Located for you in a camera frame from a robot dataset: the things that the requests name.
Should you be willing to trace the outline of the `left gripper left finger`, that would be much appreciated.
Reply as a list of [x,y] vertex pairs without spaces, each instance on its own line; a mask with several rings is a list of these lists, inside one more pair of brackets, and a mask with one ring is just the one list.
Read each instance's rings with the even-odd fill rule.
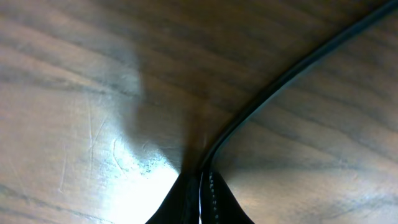
[[180,174],[146,224],[199,224],[199,184],[195,175]]

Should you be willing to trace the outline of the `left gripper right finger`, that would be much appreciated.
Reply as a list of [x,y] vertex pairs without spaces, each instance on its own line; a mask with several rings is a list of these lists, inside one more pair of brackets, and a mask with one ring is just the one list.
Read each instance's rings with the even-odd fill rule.
[[213,170],[202,173],[200,208],[202,224],[254,224],[221,174]]

